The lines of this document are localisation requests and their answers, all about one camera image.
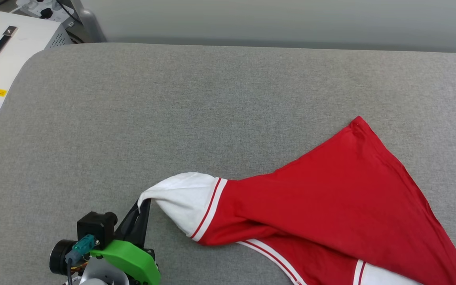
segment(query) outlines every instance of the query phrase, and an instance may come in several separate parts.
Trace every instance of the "gray padded surface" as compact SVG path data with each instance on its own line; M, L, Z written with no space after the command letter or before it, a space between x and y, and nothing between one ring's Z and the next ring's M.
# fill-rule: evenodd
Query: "gray padded surface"
M0 284L60 284L49 253L88 211L120 218L185 171L268 173L361 115L456 245L456 54L89 44L41 52L0 114ZM163 285L289 284L152 209Z

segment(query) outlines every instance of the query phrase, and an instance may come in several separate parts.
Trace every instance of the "power strip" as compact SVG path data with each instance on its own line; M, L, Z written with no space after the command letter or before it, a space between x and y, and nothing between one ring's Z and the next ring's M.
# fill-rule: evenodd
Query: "power strip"
M45 20L60 22L65 29L75 24L75 21L63 10L56 0L17 0L16 4L21 7L20 11L35 18L40 18L42 11L50 9L52 15L50 18L45 18ZM68 9L71 15L75 15L74 9L66 5L63 6Z

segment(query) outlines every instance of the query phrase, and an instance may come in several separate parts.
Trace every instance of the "white fabric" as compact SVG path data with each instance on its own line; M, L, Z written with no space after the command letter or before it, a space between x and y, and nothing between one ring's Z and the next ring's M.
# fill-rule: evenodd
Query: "white fabric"
M360 282L360 272L362 272L362 267L365 268L364 261L358 260L355 267L355 275L353 276L353 285L359 285Z
M154 199L177 227L190 237L207 212L218 180L203 173L172 176L145 190L138 199L138 207L143 200Z
M420 285L420 283L400 274L365 263L362 279L358 285Z
M194 241L199 241L205 231L208 229L210 222L212 222L212 219L214 218L214 214L216 213L217 210L217 204L219 203L219 198L221 197L221 193L223 192L224 186L226 185L226 182L228 180L226 179L216 179L214 182L213 188L214 188L214 193L213 197L212 194L209 196L211 197L211 202L208 202L208 206L206 208L205 212L205 220L203 222L200 222L199 229L196 234L193 234L193 236L188 235L190 238L192 238Z

